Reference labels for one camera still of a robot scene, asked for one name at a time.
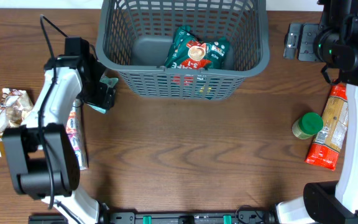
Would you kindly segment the mint green wipes packet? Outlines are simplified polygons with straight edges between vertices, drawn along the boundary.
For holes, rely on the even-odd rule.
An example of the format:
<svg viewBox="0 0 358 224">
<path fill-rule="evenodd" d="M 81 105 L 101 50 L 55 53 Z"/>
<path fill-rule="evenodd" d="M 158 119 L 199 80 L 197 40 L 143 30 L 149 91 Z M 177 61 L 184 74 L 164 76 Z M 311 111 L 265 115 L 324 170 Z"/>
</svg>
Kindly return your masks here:
<svg viewBox="0 0 358 224">
<path fill-rule="evenodd" d="M 104 109 L 104 108 L 102 108 L 100 106 L 95 106 L 95 105 L 90 105 L 90 104 L 88 104 L 88 105 L 90 107 L 92 107 L 92 109 L 94 109 L 94 110 L 96 110 L 96 111 L 98 111 L 98 112 L 100 112 L 102 114 L 106 114 L 108 112 L 108 110 L 114 106 L 114 95 L 115 95 L 115 92 L 116 92 L 115 86 L 118 83 L 118 81 L 119 81 L 118 78 L 109 78 L 109 77 L 106 76 L 105 73 L 101 76 L 100 82 L 103 83 L 103 84 L 106 84 L 108 90 L 112 90 L 112 96 L 111 96 L 112 105 L 108 109 Z"/>
</svg>

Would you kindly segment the Kleenex tissue multipack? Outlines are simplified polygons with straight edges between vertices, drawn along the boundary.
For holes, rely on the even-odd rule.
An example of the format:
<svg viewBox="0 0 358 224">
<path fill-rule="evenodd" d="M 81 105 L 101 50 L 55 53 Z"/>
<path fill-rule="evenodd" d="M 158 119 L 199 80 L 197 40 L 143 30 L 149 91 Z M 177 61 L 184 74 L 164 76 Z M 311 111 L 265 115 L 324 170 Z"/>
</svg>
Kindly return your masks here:
<svg viewBox="0 0 358 224">
<path fill-rule="evenodd" d="M 88 161 L 82 131 L 81 101 L 76 99 L 70 110 L 66 132 L 78 160 L 80 170 L 86 170 L 88 169 Z"/>
</svg>

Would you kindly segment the green coffee mix bag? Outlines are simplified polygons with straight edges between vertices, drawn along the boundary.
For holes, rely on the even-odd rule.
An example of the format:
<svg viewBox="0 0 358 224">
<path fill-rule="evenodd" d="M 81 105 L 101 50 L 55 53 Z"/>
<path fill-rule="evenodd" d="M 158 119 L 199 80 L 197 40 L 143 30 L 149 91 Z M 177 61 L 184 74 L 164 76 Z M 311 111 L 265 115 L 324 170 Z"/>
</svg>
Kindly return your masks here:
<svg viewBox="0 0 358 224">
<path fill-rule="evenodd" d="M 204 42 L 190 32 L 190 26 L 181 26 L 175 31 L 164 67 L 221 69 L 229 49 L 230 43 L 225 38 Z"/>
</svg>

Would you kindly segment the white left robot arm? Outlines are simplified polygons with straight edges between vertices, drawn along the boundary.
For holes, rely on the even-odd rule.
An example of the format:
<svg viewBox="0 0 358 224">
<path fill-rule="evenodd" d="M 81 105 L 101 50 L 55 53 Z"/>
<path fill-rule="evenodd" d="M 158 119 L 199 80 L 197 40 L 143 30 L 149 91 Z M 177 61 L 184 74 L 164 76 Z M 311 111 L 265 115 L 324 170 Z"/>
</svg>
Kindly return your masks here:
<svg viewBox="0 0 358 224">
<path fill-rule="evenodd" d="M 44 66 L 45 81 L 30 112 L 2 135 L 12 185 L 56 208 L 68 223 L 109 223 L 108 206 L 80 186 L 80 165 L 66 132 L 75 100 L 108 111 L 115 87 L 101 81 L 106 70 L 81 37 L 67 37 L 65 52 Z"/>
</svg>

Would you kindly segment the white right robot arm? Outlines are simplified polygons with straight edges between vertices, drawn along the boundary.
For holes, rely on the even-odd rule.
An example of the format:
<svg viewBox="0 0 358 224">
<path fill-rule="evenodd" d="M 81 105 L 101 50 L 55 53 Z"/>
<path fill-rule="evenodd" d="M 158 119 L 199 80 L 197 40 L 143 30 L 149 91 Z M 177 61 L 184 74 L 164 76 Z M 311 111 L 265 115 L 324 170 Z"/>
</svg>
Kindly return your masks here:
<svg viewBox="0 0 358 224">
<path fill-rule="evenodd" d="M 358 223 L 358 0 L 321 1 L 319 24 L 294 23 L 284 57 L 324 63 L 333 86 L 346 84 L 348 128 L 340 179 L 305 185 L 303 195 L 281 202 L 267 223 Z"/>
</svg>

